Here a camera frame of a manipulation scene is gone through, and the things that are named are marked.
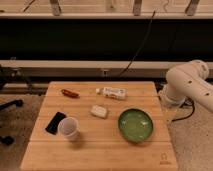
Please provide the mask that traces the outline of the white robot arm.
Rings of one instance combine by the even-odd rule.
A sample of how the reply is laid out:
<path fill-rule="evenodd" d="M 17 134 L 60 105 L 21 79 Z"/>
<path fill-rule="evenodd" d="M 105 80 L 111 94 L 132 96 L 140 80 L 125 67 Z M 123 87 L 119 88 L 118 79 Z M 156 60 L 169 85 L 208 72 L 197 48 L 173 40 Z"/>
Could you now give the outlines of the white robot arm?
<path fill-rule="evenodd" d="M 160 98 L 167 108 L 179 107 L 187 97 L 213 112 L 213 85 L 206 81 L 208 65 L 202 60 L 193 60 L 170 68 L 166 73 L 167 84 Z"/>

